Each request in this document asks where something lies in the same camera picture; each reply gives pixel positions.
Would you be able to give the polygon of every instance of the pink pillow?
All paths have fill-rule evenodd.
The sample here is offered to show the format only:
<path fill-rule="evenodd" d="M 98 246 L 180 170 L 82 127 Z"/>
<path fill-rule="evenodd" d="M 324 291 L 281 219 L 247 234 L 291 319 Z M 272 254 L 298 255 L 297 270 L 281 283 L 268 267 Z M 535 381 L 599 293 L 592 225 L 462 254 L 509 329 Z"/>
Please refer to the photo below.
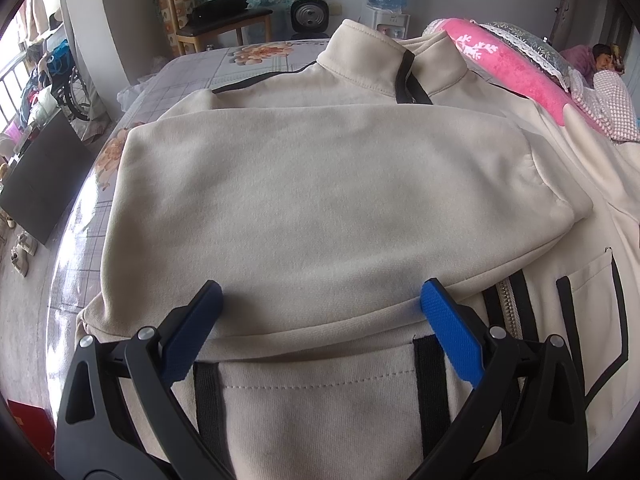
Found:
<path fill-rule="evenodd" d="M 500 41 L 475 23 L 459 18 L 434 22 L 429 32 L 446 30 L 458 50 L 499 79 L 504 85 L 539 102 L 556 123 L 564 126 L 562 109 L 569 103 L 575 107 L 570 94 L 551 81 L 540 69 L 519 52 Z M 601 128 L 582 110 L 575 107 L 589 125 L 604 134 Z"/>

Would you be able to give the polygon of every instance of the wooden chair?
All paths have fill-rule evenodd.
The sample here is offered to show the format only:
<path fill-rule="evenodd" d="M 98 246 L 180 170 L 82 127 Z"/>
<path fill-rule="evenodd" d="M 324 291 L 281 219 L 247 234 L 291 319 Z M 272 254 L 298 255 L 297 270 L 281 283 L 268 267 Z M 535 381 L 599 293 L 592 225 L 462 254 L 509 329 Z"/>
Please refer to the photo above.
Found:
<path fill-rule="evenodd" d="M 270 14 L 273 12 L 271 9 L 255 7 L 254 9 L 246 9 L 235 16 L 228 16 L 204 23 L 198 22 L 194 25 L 188 23 L 183 28 L 180 28 L 178 25 L 178 16 L 175 12 L 175 2 L 174 0 L 168 0 L 168 3 L 171 21 L 174 24 L 175 39 L 178 43 L 178 51 L 181 56 L 184 56 L 183 43 L 191 43 L 196 49 L 196 52 L 202 52 L 207 47 L 207 41 L 212 40 L 223 32 L 233 29 L 236 30 L 238 44 L 242 45 L 244 44 L 242 42 L 242 27 L 252 25 L 253 23 L 264 22 L 264 39 L 267 42 L 271 41 Z"/>

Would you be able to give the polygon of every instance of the person lying in bed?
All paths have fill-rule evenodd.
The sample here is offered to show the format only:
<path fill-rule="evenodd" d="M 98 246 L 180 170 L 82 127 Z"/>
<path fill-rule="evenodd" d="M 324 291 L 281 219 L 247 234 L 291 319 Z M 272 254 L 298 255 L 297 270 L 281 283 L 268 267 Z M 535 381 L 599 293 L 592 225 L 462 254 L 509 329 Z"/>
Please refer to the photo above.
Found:
<path fill-rule="evenodd" d="M 587 84 L 593 88 L 593 75 L 600 70 L 615 71 L 611 47 L 598 43 L 591 48 L 589 45 L 577 45 L 563 50 L 560 55 L 571 66 L 580 72 Z"/>

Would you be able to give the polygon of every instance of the wheelchair wheel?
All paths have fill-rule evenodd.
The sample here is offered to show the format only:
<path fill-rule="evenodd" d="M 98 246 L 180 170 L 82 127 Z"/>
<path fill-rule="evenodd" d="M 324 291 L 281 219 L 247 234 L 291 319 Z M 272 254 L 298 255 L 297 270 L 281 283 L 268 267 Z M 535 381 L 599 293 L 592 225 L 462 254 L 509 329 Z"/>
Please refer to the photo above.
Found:
<path fill-rule="evenodd" d="M 71 75 L 65 82 L 65 103 L 75 118 L 89 120 L 89 95 L 76 67 L 72 68 Z"/>

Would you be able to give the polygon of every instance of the zipper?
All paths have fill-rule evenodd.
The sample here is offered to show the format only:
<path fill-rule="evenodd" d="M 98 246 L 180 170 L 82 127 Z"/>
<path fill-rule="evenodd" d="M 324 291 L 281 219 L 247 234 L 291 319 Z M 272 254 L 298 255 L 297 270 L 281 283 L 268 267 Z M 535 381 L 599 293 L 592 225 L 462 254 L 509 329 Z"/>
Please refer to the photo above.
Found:
<path fill-rule="evenodd" d="M 513 297 L 513 289 L 508 279 L 496 283 L 498 296 L 500 297 L 500 306 L 504 314 L 504 325 L 509 334 L 516 338 L 522 339 L 522 327 L 520 325 L 520 316 L 516 308 L 516 300 Z"/>

